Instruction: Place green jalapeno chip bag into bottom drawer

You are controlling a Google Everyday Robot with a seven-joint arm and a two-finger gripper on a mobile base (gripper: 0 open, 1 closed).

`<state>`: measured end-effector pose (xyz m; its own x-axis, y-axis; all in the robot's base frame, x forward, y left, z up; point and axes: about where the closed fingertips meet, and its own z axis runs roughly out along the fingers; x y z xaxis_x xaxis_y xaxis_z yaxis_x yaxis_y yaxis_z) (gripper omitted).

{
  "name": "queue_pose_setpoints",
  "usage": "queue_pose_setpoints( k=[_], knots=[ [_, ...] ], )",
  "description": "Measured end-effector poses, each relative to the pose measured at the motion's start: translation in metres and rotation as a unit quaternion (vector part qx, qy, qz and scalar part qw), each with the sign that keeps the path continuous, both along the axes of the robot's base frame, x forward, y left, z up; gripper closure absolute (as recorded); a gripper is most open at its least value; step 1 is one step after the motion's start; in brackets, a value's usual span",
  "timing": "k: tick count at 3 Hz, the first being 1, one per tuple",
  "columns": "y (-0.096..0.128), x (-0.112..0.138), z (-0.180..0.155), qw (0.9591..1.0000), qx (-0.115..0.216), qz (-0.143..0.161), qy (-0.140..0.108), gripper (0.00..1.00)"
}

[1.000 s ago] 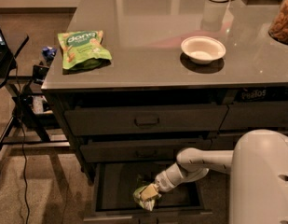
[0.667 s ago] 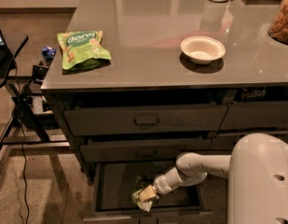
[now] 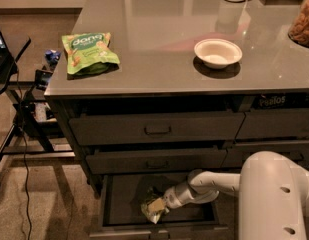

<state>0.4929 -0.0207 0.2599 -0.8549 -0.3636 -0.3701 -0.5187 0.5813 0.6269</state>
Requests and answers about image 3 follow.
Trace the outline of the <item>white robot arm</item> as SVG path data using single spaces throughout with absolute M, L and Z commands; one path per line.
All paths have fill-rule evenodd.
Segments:
M 239 240 L 307 240 L 309 171 L 271 151 L 257 152 L 240 173 L 197 169 L 187 180 L 152 196 L 141 205 L 153 223 L 171 209 L 214 201 L 220 193 L 239 201 Z

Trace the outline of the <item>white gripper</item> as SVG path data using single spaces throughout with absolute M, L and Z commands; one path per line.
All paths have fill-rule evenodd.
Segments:
M 151 201 L 147 205 L 147 209 L 150 213 L 155 213 L 163 211 L 166 206 L 170 209 L 176 209 L 181 206 L 174 187 L 167 189 L 163 195 L 163 198 L 159 197 Z

